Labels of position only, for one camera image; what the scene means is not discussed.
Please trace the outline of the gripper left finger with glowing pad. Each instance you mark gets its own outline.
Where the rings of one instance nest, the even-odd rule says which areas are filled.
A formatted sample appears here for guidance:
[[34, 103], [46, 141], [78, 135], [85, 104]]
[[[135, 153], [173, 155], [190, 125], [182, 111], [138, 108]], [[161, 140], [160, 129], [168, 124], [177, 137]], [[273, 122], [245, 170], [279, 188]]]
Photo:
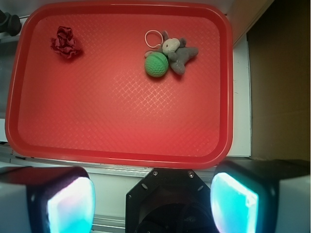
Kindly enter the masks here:
[[0, 169], [2, 233], [89, 233], [95, 188], [82, 167]]

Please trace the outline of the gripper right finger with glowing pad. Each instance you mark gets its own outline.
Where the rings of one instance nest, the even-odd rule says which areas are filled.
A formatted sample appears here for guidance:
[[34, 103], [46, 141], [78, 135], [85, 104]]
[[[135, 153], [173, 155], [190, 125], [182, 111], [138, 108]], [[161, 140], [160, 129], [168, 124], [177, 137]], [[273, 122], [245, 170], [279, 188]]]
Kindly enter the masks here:
[[311, 166], [305, 160], [224, 160], [211, 182], [221, 233], [309, 233]]

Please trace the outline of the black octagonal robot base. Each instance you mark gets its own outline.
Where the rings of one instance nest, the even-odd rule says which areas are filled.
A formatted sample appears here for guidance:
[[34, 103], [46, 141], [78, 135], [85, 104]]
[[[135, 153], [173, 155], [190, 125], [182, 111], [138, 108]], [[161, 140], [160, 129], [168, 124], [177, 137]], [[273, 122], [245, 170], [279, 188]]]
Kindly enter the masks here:
[[193, 170], [154, 168], [126, 194], [125, 232], [218, 232], [210, 188]]

